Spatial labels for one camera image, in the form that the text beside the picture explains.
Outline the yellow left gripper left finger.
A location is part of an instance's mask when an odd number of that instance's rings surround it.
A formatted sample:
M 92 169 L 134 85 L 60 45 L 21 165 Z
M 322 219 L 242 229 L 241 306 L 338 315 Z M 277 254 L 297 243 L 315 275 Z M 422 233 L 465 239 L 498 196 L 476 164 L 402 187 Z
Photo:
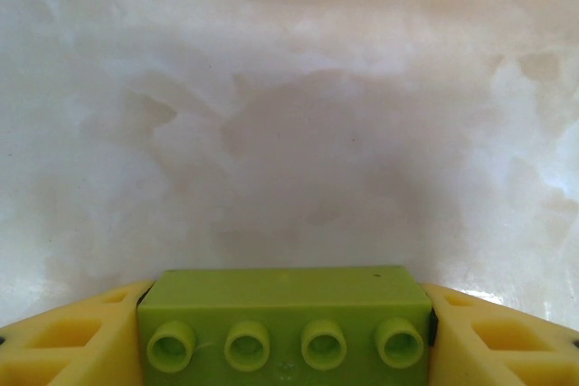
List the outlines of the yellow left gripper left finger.
M 143 280 L 0 327 L 0 386 L 144 386 Z

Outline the lime green 2x4 lego brick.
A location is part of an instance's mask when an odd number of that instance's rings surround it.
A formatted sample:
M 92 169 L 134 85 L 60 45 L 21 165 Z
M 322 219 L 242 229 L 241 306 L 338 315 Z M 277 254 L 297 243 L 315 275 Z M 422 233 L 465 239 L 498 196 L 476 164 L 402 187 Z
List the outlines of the lime green 2x4 lego brick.
M 400 266 L 171 270 L 138 303 L 145 386 L 426 386 L 431 300 Z

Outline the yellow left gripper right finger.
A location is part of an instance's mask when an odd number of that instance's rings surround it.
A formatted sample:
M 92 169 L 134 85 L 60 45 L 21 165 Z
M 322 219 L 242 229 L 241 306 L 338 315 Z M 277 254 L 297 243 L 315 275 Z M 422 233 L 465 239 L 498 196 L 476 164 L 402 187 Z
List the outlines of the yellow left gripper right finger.
M 579 331 L 424 284 L 436 314 L 428 386 L 579 386 Z

